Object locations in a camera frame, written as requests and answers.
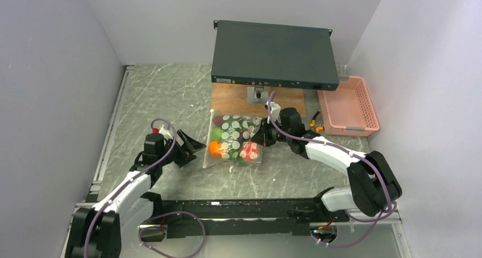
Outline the green fake lime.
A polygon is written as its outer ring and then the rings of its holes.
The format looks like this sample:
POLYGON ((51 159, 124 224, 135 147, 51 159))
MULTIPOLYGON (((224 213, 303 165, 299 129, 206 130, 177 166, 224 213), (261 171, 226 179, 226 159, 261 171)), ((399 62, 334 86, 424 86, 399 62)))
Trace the green fake lime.
POLYGON ((220 141, 222 139, 222 134, 224 132, 225 131, 222 128, 215 127, 214 129, 212 129, 211 134, 210 134, 211 140, 212 141, 220 141))

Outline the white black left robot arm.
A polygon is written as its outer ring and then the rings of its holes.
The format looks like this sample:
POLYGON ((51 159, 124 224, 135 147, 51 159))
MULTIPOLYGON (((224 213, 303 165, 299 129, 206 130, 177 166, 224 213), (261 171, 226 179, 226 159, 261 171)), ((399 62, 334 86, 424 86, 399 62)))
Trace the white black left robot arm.
POLYGON ((73 214, 64 256, 119 257, 128 232, 145 220, 155 224, 162 219, 162 197, 151 188, 163 174, 163 167, 171 163, 184 167, 205 148, 181 130, 171 135, 154 128, 121 184, 92 207, 73 214))

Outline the orange fake fruit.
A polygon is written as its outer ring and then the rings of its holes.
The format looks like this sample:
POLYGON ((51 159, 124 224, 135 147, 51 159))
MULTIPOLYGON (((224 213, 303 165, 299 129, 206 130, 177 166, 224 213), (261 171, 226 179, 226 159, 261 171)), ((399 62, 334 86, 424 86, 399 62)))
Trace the orange fake fruit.
POLYGON ((225 150, 222 148, 222 143, 218 141, 210 142, 208 148, 209 153, 212 155, 212 157, 215 158, 221 158, 225 152, 225 150))

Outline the purple fake sweet potato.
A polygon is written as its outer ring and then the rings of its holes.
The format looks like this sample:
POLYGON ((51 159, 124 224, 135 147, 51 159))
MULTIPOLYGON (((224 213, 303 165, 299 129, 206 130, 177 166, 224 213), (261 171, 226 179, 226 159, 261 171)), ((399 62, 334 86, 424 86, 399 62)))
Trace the purple fake sweet potato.
POLYGON ((214 116, 212 118, 212 122, 215 126, 220 127, 224 123, 223 116, 222 115, 214 116))

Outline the polka dot zip top bag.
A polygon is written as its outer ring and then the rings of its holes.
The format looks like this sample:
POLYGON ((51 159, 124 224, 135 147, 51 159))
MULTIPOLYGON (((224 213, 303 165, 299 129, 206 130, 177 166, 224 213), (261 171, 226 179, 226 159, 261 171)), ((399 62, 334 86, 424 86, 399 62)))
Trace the polka dot zip top bag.
POLYGON ((261 118, 258 116, 248 115, 231 115, 222 114, 214 109, 210 110, 209 130, 206 141, 206 150, 203 160, 203 168, 209 168, 222 162, 232 162, 235 164, 260 164, 263 158, 263 147, 261 146, 261 160, 256 162, 247 162, 240 158, 239 153, 244 142, 251 142, 250 138, 256 134, 261 126, 261 118), (225 132, 222 134, 222 139, 218 142, 222 143, 222 148, 225 150, 221 158, 212 157, 209 153, 209 143, 212 142, 210 134, 215 126, 212 118, 217 115, 222 115, 224 123, 220 126, 225 132))

